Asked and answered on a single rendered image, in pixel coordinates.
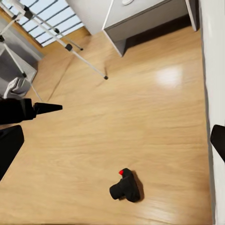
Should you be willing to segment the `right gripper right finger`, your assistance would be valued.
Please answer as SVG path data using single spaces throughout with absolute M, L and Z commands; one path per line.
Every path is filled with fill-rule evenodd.
M 213 144 L 214 148 L 217 150 L 223 161 L 225 162 L 225 127 L 220 125 L 214 125 L 210 142 Z

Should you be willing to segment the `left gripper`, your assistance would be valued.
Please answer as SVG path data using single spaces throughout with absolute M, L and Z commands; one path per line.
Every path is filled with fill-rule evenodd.
M 33 120 L 36 115 L 62 110 L 62 105 L 36 102 L 32 105 L 31 99 L 3 99 L 0 98 L 0 125 Z

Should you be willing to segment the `digital camera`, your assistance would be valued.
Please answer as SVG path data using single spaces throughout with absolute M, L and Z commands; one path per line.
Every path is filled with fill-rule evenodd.
M 122 175 L 122 179 L 109 188 L 112 198 L 117 200 L 126 196 L 126 199 L 132 203 L 139 201 L 140 193 L 132 171 L 125 168 L 120 170 L 119 174 Z

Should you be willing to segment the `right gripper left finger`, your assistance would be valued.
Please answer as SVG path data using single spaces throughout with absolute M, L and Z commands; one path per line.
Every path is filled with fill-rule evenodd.
M 24 144 L 21 125 L 0 130 L 0 181 Z

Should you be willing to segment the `camera tripod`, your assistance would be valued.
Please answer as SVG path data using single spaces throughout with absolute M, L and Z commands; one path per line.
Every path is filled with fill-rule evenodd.
M 3 4 L 3 2 L 0 1 L 0 7 L 8 14 L 10 15 L 13 20 L 8 24 L 8 26 L 6 26 L 2 32 L 0 32 L 0 42 L 2 42 L 4 44 L 4 46 L 6 47 L 7 51 L 9 52 L 9 54 L 11 55 L 12 59 L 15 61 L 15 63 L 17 64 L 17 66 L 19 67 L 22 77 L 25 78 L 26 80 L 29 81 L 29 79 L 26 76 L 26 73 L 22 70 L 22 68 L 20 67 L 20 65 L 18 64 L 18 62 L 16 61 L 14 55 L 11 53 L 10 49 L 8 48 L 8 46 L 6 45 L 5 39 L 3 38 L 2 34 L 9 28 L 9 26 L 11 26 L 11 24 L 13 22 L 19 22 L 21 17 L 26 17 L 29 20 L 32 20 L 36 25 L 38 25 L 40 28 L 42 28 L 45 32 L 47 32 L 49 35 L 51 35 L 51 37 L 53 37 L 54 39 L 56 39 L 59 43 L 61 43 L 67 50 L 71 51 L 72 53 L 74 53 L 78 58 L 80 58 L 81 60 L 83 60 L 87 65 L 89 65 L 91 68 L 93 68 L 95 71 L 97 71 L 100 75 L 102 75 L 104 77 L 104 79 L 108 79 L 108 77 L 106 75 L 103 75 L 99 70 L 97 70 L 95 67 L 93 67 L 90 63 L 88 63 L 84 58 L 82 58 L 80 55 L 78 55 L 75 51 L 72 50 L 72 45 L 71 44 L 65 44 L 62 40 L 60 40 L 59 38 L 57 38 L 54 34 L 52 34 L 48 29 L 46 29 L 43 25 L 41 25 L 38 21 L 36 21 L 33 16 L 35 16 L 37 19 L 39 19 L 41 22 L 43 22 L 44 24 L 46 24 L 49 28 L 51 28 L 54 32 L 56 32 L 57 34 L 60 34 L 62 37 L 64 37 L 66 40 L 68 40 L 69 42 L 71 42 L 73 45 L 75 45 L 77 48 L 79 48 L 80 50 L 82 50 L 82 48 L 80 48 L 78 45 L 76 45 L 74 42 L 72 42 L 70 39 L 68 39 L 67 37 L 65 37 L 62 33 L 59 32 L 59 30 L 57 28 L 54 28 L 53 26 L 51 26 L 50 24 L 48 24 L 47 22 L 45 22 L 43 19 L 41 19 L 38 15 L 36 15 L 35 13 L 33 13 L 26 5 L 22 4 L 20 1 L 18 0 L 5 0 L 7 1 L 10 5 L 12 5 L 14 8 L 16 8 L 18 10 L 17 14 L 12 13 L 7 6 L 5 6 Z M 30 82 L 30 81 L 29 81 Z

